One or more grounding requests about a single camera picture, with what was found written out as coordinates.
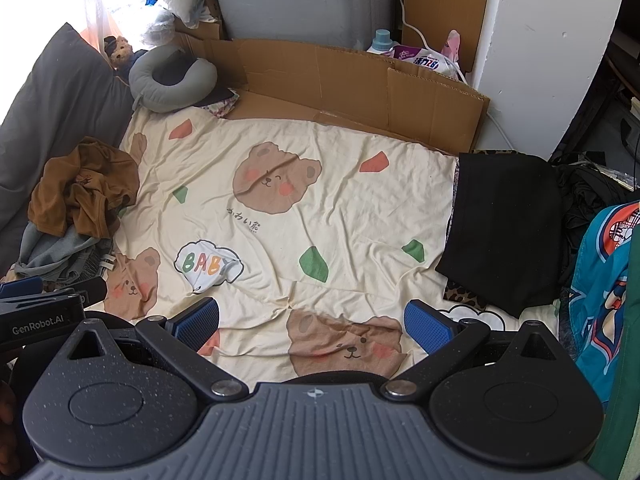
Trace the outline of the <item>leopard print cloth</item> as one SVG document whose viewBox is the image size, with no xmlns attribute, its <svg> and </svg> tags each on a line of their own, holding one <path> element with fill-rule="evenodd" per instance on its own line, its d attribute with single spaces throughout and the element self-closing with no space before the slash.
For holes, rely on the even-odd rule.
<svg viewBox="0 0 640 480">
<path fill-rule="evenodd" d="M 448 280 L 446 283 L 444 299 L 454 302 L 455 304 L 464 304 L 465 306 L 480 311 L 484 311 L 488 306 L 487 301 L 482 297 L 453 280 Z"/>
</svg>

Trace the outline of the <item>purple white detergent bag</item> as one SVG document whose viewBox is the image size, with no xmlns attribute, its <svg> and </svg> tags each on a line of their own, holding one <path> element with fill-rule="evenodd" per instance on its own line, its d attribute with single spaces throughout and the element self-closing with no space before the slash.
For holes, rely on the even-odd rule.
<svg viewBox="0 0 640 480">
<path fill-rule="evenodd" d="M 465 82 L 464 76 L 455 62 L 445 55 L 425 48 L 408 47 L 396 44 L 387 53 L 395 60 L 405 61 L 416 66 L 422 66 L 439 75 Z"/>
</svg>

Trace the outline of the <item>grey neck pillow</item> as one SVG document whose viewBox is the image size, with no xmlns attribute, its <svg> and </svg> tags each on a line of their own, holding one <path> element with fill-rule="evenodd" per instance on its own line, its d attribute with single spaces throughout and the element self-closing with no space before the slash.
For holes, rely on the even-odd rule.
<svg viewBox="0 0 640 480">
<path fill-rule="evenodd" d="M 130 68 L 128 82 L 134 109 L 170 113 L 205 100 L 218 81 L 216 66 L 175 44 L 165 44 L 140 56 Z"/>
</svg>

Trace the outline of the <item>black folded garment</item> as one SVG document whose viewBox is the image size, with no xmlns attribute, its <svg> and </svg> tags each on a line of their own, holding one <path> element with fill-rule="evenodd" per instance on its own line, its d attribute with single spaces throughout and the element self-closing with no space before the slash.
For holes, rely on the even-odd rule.
<svg viewBox="0 0 640 480">
<path fill-rule="evenodd" d="M 518 318 L 558 298 L 568 263 L 565 200 L 544 159 L 462 154 L 436 271 Z"/>
</svg>

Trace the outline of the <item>detergent bottle blue cap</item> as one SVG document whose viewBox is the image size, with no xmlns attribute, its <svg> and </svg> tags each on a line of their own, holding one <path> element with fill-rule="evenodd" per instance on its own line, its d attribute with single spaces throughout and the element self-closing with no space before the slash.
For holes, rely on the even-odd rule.
<svg viewBox="0 0 640 480">
<path fill-rule="evenodd" d="M 396 42 L 390 36 L 390 31 L 379 28 L 375 31 L 370 47 L 367 48 L 368 53 L 376 55 L 388 55 L 393 52 Z"/>
</svg>

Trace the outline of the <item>floral folded cloth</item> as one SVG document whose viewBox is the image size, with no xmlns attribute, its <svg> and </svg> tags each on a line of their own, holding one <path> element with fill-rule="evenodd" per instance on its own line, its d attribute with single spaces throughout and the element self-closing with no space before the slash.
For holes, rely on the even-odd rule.
<svg viewBox="0 0 640 480">
<path fill-rule="evenodd" d="M 224 118 L 234 109 L 239 98 L 240 96 L 238 94 L 233 93 L 230 98 L 203 106 L 203 110 L 206 110 L 206 112 L 209 112 L 209 114 L 217 118 Z"/>
</svg>

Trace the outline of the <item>cream bear print bedsheet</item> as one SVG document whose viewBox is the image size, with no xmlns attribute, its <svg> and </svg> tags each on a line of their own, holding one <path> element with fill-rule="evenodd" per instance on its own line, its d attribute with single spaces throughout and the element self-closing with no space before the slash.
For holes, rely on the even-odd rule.
<svg viewBox="0 0 640 480">
<path fill-rule="evenodd" d="M 120 218 L 108 313 L 166 318 L 210 297 L 219 327 L 201 355 L 249 385 L 329 370 L 397 375 L 423 358 L 406 333 L 419 299 L 494 330 L 537 320 L 444 296 L 436 266 L 454 211 L 454 156 L 284 119 L 138 110 L 122 149 L 137 203 Z"/>
</svg>

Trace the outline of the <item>dark grey pillow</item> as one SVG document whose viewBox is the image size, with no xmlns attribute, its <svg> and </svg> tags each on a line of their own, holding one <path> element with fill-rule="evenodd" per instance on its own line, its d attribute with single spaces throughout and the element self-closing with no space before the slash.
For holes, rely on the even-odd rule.
<svg viewBox="0 0 640 480">
<path fill-rule="evenodd" d="M 16 261 L 30 194 L 52 157 L 86 136 L 119 146 L 132 95 L 107 60 L 70 24 L 36 59 L 1 124 L 1 272 Z"/>
</svg>

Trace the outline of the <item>blue denim garment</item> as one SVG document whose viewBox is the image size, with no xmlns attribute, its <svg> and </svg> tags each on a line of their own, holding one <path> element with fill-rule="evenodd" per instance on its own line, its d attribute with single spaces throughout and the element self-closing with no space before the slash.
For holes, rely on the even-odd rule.
<svg viewBox="0 0 640 480">
<path fill-rule="evenodd" d="M 74 226 L 57 237 L 28 222 L 13 270 L 19 278 L 41 278 L 55 285 L 70 285 L 100 275 L 102 262 L 112 247 L 109 237 L 81 235 Z"/>
</svg>

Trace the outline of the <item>upright cardboard panel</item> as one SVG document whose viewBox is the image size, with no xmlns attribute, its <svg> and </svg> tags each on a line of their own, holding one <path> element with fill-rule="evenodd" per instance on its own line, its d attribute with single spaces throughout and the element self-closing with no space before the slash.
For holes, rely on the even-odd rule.
<svg viewBox="0 0 640 480">
<path fill-rule="evenodd" d="M 409 23 L 402 42 L 440 50 L 451 29 L 461 36 L 459 64 L 465 73 L 473 69 L 487 0 L 402 0 Z"/>
</svg>

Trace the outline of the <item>pink item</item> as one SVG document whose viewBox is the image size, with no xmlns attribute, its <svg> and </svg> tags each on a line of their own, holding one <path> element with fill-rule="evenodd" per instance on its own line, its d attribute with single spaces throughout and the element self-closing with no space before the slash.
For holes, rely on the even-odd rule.
<svg viewBox="0 0 640 480">
<path fill-rule="evenodd" d="M 461 47 L 461 36 L 455 30 L 451 29 L 447 40 L 442 47 L 442 55 L 453 63 L 459 62 L 459 51 Z"/>
</svg>

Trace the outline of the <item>brown printed t-shirt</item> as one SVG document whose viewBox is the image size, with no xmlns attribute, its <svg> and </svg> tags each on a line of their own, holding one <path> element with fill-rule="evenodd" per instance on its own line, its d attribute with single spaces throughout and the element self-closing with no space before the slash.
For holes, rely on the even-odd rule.
<svg viewBox="0 0 640 480">
<path fill-rule="evenodd" d="M 119 211 L 136 203 L 139 185 L 138 163 L 128 153 L 86 136 L 70 154 L 46 162 L 28 220 L 56 237 L 72 226 L 83 236 L 110 238 Z"/>
</svg>

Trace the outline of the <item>brown cardboard sheet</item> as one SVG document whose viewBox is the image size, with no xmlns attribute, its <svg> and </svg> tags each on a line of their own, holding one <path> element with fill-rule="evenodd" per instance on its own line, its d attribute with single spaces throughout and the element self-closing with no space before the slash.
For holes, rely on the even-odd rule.
<svg viewBox="0 0 640 480">
<path fill-rule="evenodd" d="M 489 100 L 422 66 L 300 42 L 201 40 L 178 46 L 206 58 L 241 97 L 230 118 L 310 120 L 418 142 L 449 154 L 474 148 Z"/>
</svg>

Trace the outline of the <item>small teddy bear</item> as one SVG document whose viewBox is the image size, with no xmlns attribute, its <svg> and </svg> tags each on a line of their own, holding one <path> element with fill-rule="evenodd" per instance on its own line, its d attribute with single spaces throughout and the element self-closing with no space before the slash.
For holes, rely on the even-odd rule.
<svg viewBox="0 0 640 480">
<path fill-rule="evenodd" d="M 125 66 L 134 55 L 134 49 L 123 36 L 107 36 L 103 39 L 104 52 L 113 68 Z"/>
</svg>

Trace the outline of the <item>teal patterned garment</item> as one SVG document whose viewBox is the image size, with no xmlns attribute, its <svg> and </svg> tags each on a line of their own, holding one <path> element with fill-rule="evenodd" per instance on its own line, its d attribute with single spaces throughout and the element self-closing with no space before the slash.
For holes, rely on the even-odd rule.
<svg viewBox="0 0 640 480">
<path fill-rule="evenodd" d="M 630 243 L 638 225 L 637 202 L 601 210 L 582 238 L 570 285 L 574 361 L 603 404 L 622 346 Z"/>
</svg>

